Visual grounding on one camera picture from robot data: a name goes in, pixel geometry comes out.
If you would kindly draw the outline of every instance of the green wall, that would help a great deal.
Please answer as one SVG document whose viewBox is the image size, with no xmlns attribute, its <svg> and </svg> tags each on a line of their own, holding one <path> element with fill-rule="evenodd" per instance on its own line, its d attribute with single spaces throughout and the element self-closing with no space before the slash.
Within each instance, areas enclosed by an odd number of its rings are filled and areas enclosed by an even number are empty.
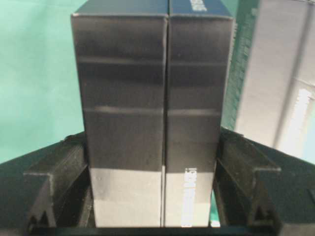
<svg viewBox="0 0 315 236">
<path fill-rule="evenodd" d="M 85 0 L 1 0 L 0 163 L 84 130 L 70 14 Z"/>
</svg>

